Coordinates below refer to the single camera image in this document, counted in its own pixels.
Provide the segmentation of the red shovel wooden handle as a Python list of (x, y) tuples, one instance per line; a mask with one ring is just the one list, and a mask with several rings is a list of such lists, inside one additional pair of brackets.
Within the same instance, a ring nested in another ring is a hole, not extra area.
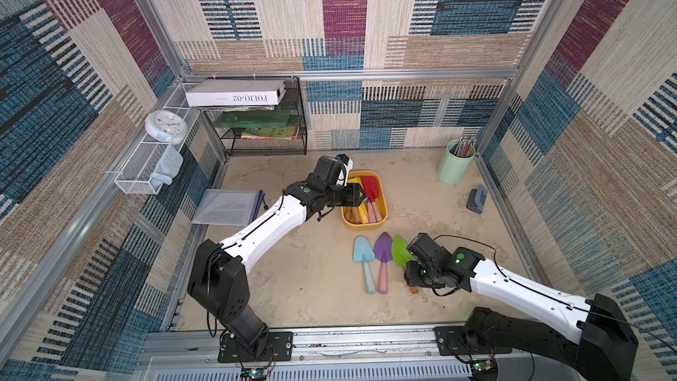
[(377, 179), (375, 178), (375, 176), (362, 176), (361, 185), (368, 196), (368, 200), (373, 205), (378, 222), (381, 222), (384, 218), (382, 217), (379, 205), (377, 204), (377, 200), (379, 199)]

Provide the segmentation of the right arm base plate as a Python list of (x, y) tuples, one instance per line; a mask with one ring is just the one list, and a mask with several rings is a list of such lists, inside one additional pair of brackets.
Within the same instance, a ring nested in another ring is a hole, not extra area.
[(510, 347), (481, 345), (477, 340), (467, 340), (463, 326), (435, 326), (433, 328), (435, 344), (440, 356), (477, 356), (507, 355), (512, 353)]

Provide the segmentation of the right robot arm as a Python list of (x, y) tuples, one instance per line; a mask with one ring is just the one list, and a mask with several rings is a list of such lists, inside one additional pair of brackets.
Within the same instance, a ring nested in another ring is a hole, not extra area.
[(631, 378), (638, 338), (613, 299), (551, 289), (474, 250), (449, 252), (426, 233), (407, 251), (413, 257), (405, 265), (409, 286), (436, 296), (458, 291), (487, 296), (524, 314), (517, 319), (476, 307), (463, 326), (437, 333), (441, 354), (466, 356), (474, 364), (477, 355), (516, 349), (565, 364), (587, 380)]

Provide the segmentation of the purple pointed shovel pink handle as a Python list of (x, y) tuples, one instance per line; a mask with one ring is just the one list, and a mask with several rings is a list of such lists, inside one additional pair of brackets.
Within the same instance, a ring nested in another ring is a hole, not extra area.
[(376, 212), (373, 208), (372, 203), (369, 200), (366, 203), (366, 208), (367, 208), (367, 212), (368, 212), (368, 221), (370, 222), (370, 224), (377, 223), (378, 220), (377, 220)]

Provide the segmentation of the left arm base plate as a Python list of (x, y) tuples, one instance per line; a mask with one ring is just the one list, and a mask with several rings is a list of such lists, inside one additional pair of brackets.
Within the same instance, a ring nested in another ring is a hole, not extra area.
[(251, 346), (240, 341), (233, 333), (220, 335), (218, 363), (278, 363), (289, 362), (294, 347), (294, 333), (273, 331), (257, 339)]

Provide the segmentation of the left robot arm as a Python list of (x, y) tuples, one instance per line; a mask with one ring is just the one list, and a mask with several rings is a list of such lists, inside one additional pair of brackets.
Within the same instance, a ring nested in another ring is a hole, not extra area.
[(236, 349), (259, 360), (270, 348), (269, 327), (249, 305), (248, 274), (287, 233), (338, 207), (357, 207), (367, 198), (349, 183), (353, 161), (347, 155), (319, 158), (315, 169), (285, 188), (279, 199), (250, 225), (215, 243), (206, 240), (195, 254), (187, 293), (234, 335)]

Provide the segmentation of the yellow square shovel yellow handle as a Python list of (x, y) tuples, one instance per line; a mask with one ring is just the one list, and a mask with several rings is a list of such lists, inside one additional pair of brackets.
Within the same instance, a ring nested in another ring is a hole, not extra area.
[(361, 181), (357, 178), (352, 178), (347, 181), (348, 185), (352, 188), (353, 198), (351, 200), (352, 211), (352, 221), (354, 224), (366, 225), (368, 221), (368, 212), (365, 205), (365, 200), (367, 199), (366, 192), (363, 190)]

